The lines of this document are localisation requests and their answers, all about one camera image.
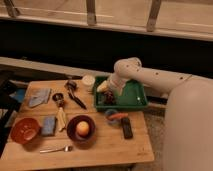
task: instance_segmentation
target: towel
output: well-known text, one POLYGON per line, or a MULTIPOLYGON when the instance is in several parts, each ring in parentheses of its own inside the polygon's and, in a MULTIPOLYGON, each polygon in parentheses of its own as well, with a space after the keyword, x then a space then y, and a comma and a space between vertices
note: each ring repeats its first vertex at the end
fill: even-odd
POLYGON ((42 88, 36 91, 34 95, 30 97, 29 107, 35 107, 43 103, 47 103, 50 97, 51 89, 42 88))

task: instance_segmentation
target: remote control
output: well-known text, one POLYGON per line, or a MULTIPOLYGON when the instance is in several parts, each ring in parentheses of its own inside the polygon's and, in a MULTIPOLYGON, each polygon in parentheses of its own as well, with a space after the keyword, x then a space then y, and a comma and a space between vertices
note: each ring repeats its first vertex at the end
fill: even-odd
POLYGON ((121 124, 123 127, 123 133, 125 139, 133 138, 132 128, 130 124, 130 120, 128 117, 124 117, 121 119, 121 124))

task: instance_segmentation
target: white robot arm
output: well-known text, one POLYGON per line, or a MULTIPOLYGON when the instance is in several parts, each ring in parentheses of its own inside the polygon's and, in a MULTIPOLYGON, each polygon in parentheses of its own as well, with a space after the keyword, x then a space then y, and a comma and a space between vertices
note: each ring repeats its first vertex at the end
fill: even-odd
POLYGON ((108 86, 122 92, 129 79, 169 94, 165 114, 164 171, 213 170, 213 80, 142 68, 138 58, 128 58, 115 63, 108 86))

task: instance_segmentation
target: plastic tray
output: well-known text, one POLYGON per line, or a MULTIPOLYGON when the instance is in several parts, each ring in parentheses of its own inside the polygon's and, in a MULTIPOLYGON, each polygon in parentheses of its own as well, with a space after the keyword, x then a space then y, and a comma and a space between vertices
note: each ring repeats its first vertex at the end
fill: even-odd
POLYGON ((104 104, 103 93, 97 92, 97 87, 106 80, 107 77, 98 76, 94 84, 94 106, 98 111, 103 111, 107 109, 118 109, 126 111, 141 110, 147 106, 148 101, 144 92, 144 87, 141 83, 131 80, 128 81, 123 89, 122 95, 116 95, 115 105, 104 104))

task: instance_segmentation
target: cup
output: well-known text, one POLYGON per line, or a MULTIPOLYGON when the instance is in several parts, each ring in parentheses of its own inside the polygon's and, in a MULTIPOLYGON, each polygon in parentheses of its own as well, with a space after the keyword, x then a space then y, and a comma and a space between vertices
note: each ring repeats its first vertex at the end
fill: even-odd
POLYGON ((82 81, 86 91, 91 93, 92 89, 93 89, 93 86, 94 86, 94 83, 95 83, 95 77, 92 76, 92 75, 85 75, 82 78, 81 81, 82 81))

